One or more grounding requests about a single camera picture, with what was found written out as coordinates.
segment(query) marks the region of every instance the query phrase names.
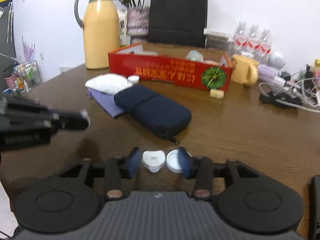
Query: yellow mug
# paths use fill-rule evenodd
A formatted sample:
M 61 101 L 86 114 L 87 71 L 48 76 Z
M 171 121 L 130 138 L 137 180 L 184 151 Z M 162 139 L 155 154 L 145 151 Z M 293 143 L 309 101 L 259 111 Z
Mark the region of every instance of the yellow mug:
M 234 70 L 231 75 L 233 82 L 243 85 L 253 85 L 258 80 L 258 65 L 259 62 L 242 55 L 233 55 L 232 63 Z

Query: floor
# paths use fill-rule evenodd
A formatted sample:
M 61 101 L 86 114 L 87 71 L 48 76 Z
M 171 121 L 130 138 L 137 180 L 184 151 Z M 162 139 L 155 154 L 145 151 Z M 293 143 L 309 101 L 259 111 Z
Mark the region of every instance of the floor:
M 17 225 L 17 220 L 10 210 L 9 198 L 0 182 L 0 231 L 13 236 Z M 6 236 L 0 233 L 0 238 L 5 239 Z

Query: thermos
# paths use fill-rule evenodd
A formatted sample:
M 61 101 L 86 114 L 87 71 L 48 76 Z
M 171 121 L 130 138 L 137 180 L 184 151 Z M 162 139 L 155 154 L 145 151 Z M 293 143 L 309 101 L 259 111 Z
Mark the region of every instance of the thermos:
M 75 1 L 75 16 L 83 30 L 85 65 L 88 69 L 109 67 L 108 52 L 120 47 L 119 18 L 112 0 L 89 0 L 83 21 Z

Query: green pumpkin illustration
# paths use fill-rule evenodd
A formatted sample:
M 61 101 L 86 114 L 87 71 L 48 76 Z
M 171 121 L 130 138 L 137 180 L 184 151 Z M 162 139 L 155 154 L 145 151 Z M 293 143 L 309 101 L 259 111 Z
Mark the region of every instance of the green pumpkin illustration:
M 226 82 L 226 73 L 220 67 L 210 67 L 202 73 L 201 80 L 205 87 L 219 89 Z

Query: gray ribbed panel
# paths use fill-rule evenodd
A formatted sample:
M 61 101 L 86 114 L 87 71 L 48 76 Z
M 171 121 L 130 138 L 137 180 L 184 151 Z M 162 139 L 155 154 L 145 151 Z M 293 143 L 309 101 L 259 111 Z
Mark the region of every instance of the gray ribbed panel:
M 302 240 L 296 232 L 256 236 L 223 222 L 209 203 L 185 192 L 132 192 L 107 203 L 85 227 L 61 235 L 23 231 L 15 240 Z

